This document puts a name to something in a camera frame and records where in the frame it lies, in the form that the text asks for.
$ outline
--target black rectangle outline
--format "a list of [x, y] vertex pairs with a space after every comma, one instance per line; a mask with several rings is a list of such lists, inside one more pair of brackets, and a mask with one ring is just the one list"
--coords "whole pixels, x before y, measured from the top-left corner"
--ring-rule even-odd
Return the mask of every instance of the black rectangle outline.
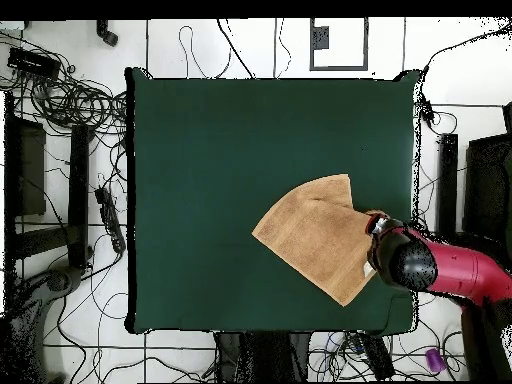
[[367, 71], [368, 70], [368, 33], [369, 21], [364, 19], [364, 39], [363, 39], [363, 64], [361, 66], [315, 66], [315, 56], [313, 49], [313, 28], [315, 26], [315, 18], [310, 19], [309, 23], [309, 70], [310, 71]]

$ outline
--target green mat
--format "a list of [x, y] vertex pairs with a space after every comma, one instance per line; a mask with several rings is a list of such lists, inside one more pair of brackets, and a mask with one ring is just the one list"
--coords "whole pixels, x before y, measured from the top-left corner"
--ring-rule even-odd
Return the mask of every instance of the green mat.
[[136, 187], [127, 328], [410, 329], [408, 291], [375, 277], [341, 307], [251, 231], [294, 187], [340, 173], [355, 209], [410, 219], [417, 73], [398, 82], [126, 77]]

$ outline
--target wire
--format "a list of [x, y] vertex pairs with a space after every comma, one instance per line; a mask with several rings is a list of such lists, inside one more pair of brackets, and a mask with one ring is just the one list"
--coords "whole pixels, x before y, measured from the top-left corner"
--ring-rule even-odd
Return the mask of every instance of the wire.
[[67, 304], [67, 296], [64, 296], [64, 302], [63, 302], [63, 305], [62, 305], [62, 310], [60, 311], [60, 314], [59, 314], [59, 317], [57, 318], [57, 328], [59, 330], [59, 333], [60, 335], [68, 342], [68, 343], [71, 343], [72, 345], [75, 345], [76, 347], [78, 347], [83, 355], [84, 355], [84, 358], [82, 359], [82, 363], [80, 364], [80, 366], [76, 369], [75, 373], [73, 374], [73, 377], [71, 377], [71, 380], [69, 381], [69, 384], [73, 384], [73, 380], [75, 379], [75, 377], [77, 376], [78, 372], [82, 369], [82, 367], [84, 366], [85, 364], [85, 361], [87, 359], [87, 352], [85, 351], [85, 349], [80, 346], [78, 343], [76, 343], [74, 340], [71, 340], [68, 336], [66, 336], [64, 334], [64, 332], [62, 331], [62, 329], [60, 328], [60, 324], [61, 324], [61, 319], [62, 319], [62, 315], [64, 314], [64, 310], [66, 309], [66, 304]]
[[281, 44], [281, 46], [283, 46], [283, 49], [286, 50], [286, 53], [288, 53], [288, 63], [286, 64], [286, 68], [279, 73], [277, 78], [280, 78], [281, 75], [288, 70], [288, 68], [290, 67], [290, 63], [292, 61], [292, 54], [290, 53], [290, 50], [288, 50], [286, 48], [286, 46], [283, 44], [283, 40], [281, 40], [281, 33], [283, 32], [283, 26], [284, 26], [284, 18], [281, 21], [281, 29], [279, 30], [279, 43]]
[[[453, 134], [455, 132], [455, 130], [457, 129], [457, 124], [458, 124], [458, 121], [457, 121], [457, 117], [453, 114], [453, 113], [450, 113], [450, 112], [438, 112], [438, 111], [432, 111], [434, 113], [434, 116], [437, 114], [439, 116], [439, 121], [438, 123], [434, 123], [434, 122], [430, 122], [428, 119], [426, 119], [426, 123], [427, 123], [427, 127], [430, 129], [430, 131], [432, 131], [434, 134], [437, 134], [439, 136], [442, 136], [442, 135], [445, 135], [445, 134]], [[441, 123], [442, 119], [441, 119], [441, 114], [443, 115], [448, 115], [448, 116], [451, 116], [454, 120], [455, 120], [455, 124], [453, 126], [453, 129], [448, 132], [448, 133], [438, 133], [436, 130], [434, 130], [432, 128], [432, 125], [433, 126], [437, 126]]]
[[443, 359], [444, 359], [444, 362], [445, 362], [445, 364], [446, 364], [446, 370], [448, 371], [448, 374], [450, 375], [450, 377], [451, 377], [451, 379], [452, 379], [453, 381], [457, 381], [457, 379], [456, 379], [456, 378], [455, 378], [455, 376], [452, 374], [452, 369], [451, 369], [451, 367], [450, 367], [450, 365], [448, 364], [448, 361], [447, 361], [448, 356], [446, 355], [446, 352], [447, 352], [447, 350], [446, 350], [446, 342], [450, 339], [450, 337], [453, 337], [453, 336], [455, 336], [455, 335], [457, 335], [457, 334], [462, 334], [462, 331], [454, 331], [454, 332], [452, 332], [452, 333], [448, 334], [448, 335], [444, 338], [444, 340], [443, 340], [443, 345], [442, 345]]
[[222, 28], [222, 25], [220, 24], [220, 20], [217, 19], [217, 26], [219, 27], [220, 29], [220, 32], [222, 32], [222, 35], [224, 35], [224, 37], [226, 38], [227, 42], [229, 43], [229, 46], [231, 47], [231, 50], [233, 50], [233, 52], [235, 53], [236, 57], [238, 58], [238, 60], [240, 61], [240, 63], [242, 64], [242, 66], [244, 67], [244, 69], [247, 71], [247, 73], [249, 74], [249, 76], [254, 79], [254, 75], [251, 73], [251, 71], [249, 71], [249, 68], [247, 68], [247, 66], [245, 65], [244, 61], [242, 60], [242, 58], [240, 57], [240, 55], [238, 54], [238, 52], [236, 51], [236, 49], [233, 47], [233, 43], [231, 42], [231, 40], [229, 39], [228, 35], [224, 32], [224, 29]]
[[[112, 262], [110, 265], [108, 265], [108, 266], [106, 266], [106, 267], [104, 267], [104, 268], [102, 268], [102, 269], [100, 269], [100, 270], [98, 270], [98, 271], [96, 271], [96, 272], [92, 273], [91, 275], [97, 275], [97, 274], [99, 274], [100, 272], [103, 272], [103, 271], [105, 271], [106, 269], [109, 269], [109, 268], [113, 267], [115, 264], [117, 264], [117, 263], [121, 260], [121, 258], [122, 258], [122, 255], [118, 255], [118, 256], [117, 256], [117, 258], [114, 260], [114, 262]], [[88, 275], [88, 276], [86, 276], [86, 277], [82, 277], [81, 281], [84, 281], [84, 280], [86, 280], [87, 278], [90, 278], [90, 277], [91, 277], [91, 275]], [[99, 286], [100, 286], [100, 284], [104, 281], [104, 279], [105, 279], [105, 276], [103, 276], [103, 278], [101, 279], [101, 281], [96, 285], [96, 287], [94, 288], [94, 291], [98, 289], [98, 287], [99, 287]], [[77, 310], [78, 308], [80, 308], [80, 306], [82, 306], [82, 305], [85, 303], [85, 301], [86, 301], [87, 299], [89, 299], [89, 297], [91, 297], [91, 294], [89, 294], [89, 295], [88, 295], [84, 300], [82, 300], [82, 302], [80, 302], [80, 304], [79, 304], [77, 307], [75, 307], [75, 309], [73, 309], [73, 310], [72, 310], [68, 315], [66, 315], [66, 317], [61, 321], [61, 324], [62, 324], [66, 319], [68, 319], [68, 318], [69, 318], [69, 317], [70, 317], [74, 312], [76, 312], [76, 310]], [[44, 335], [43, 340], [44, 340], [44, 339], [46, 339], [46, 337], [48, 337], [48, 335], [49, 335], [51, 332], [53, 332], [56, 328], [57, 328], [57, 326], [53, 327], [50, 331], [48, 331], [48, 332]]]
[[196, 381], [196, 382], [199, 382], [199, 383], [206, 383], [207, 381], [205, 380], [202, 380], [201, 379], [201, 376], [195, 372], [187, 372], [187, 371], [184, 371], [180, 368], [176, 368], [176, 367], [173, 367], [172, 365], [168, 365], [166, 364], [164, 361], [162, 361], [161, 359], [159, 358], [156, 358], [154, 356], [148, 356], [146, 359], [142, 359], [141, 361], [138, 361], [138, 362], [135, 362], [133, 364], [130, 364], [130, 365], [119, 365], [117, 367], [114, 367], [114, 368], [111, 368], [107, 374], [105, 374], [105, 377], [101, 380], [101, 384], [105, 384], [105, 381], [107, 380], [108, 376], [114, 372], [115, 370], [122, 370], [122, 369], [127, 369], [127, 368], [133, 368], [137, 365], [140, 365], [146, 361], [157, 361], [159, 364], [163, 365], [164, 367], [172, 370], [172, 371], [176, 371], [176, 372], [180, 372], [183, 374], [183, 376], [187, 376], [188, 378], [190, 378], [192, 381]]
[[[189, 25], [183, 25], [181, 28], [180, 28], [180, 31], [178, 33], [178, 40], [181, 44], [181, 48], [183, 49], [183, 53], [185, 53], [185, 61], [186, 61], [186, 64], [187, 64], [187, 78], [189, 76], [189, 70], [188, 70], [188, 53], [187, 53], [187, 50], [185, 49], [185, 46], [183, 45], [183, 41], [181, 40], [181, 31], [183, 31], [183, 29], [185, 28], [188, 28], [190, 29], [190, 52], [192, 54], [192, 58], [194, 59], [194, 63], [196, 64], [197, 68], [199, 69], [199, 72], [201, 72], [201, 75], [204, 77], [204, 78], [208, 78], [206, 76], [206, 74], [203, 72], [203, 70], [201, 69], [201, 66], [199, 66], [199, 63], [197, 62], [197, 59], [196, 59], [196, 56], [194, 54], [194, 48], [193, 48], [193, 40], [194, 40], [194, 30], [192, 29], [192, 27], [190, 27]], [[224, 75], [224, 73], [228, 70], [229, 68], [229, 65], [231, 64], [231, 52], [232, 52], [232, 49], [230, 47], [229, 49], [229, 56], [228, 56], [228, 63], [226, 64], [226, 66], [224, 67], [224, 69], [215, 76], [215, 78], [220, 78], [222, 75]]]

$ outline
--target purple object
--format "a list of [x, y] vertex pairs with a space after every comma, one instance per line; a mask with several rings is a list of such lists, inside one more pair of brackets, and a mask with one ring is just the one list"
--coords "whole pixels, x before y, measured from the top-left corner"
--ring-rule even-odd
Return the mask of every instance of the purple object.
[[432, 372], [441, 372], [446, 369], [446, 364], [441, 358], [441, 354], [437, 349], [429, 349], [425, 352], [425, 357], [427, 358], [427, 365]]

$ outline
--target towel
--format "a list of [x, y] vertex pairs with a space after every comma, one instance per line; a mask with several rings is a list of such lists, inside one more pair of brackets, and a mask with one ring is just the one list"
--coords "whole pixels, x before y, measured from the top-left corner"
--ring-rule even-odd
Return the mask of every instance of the towel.
[[282, 197], [252, 235], [342, 306], [373, 277], [370, 216], [352, 207], [348, 175], [319, 178]]

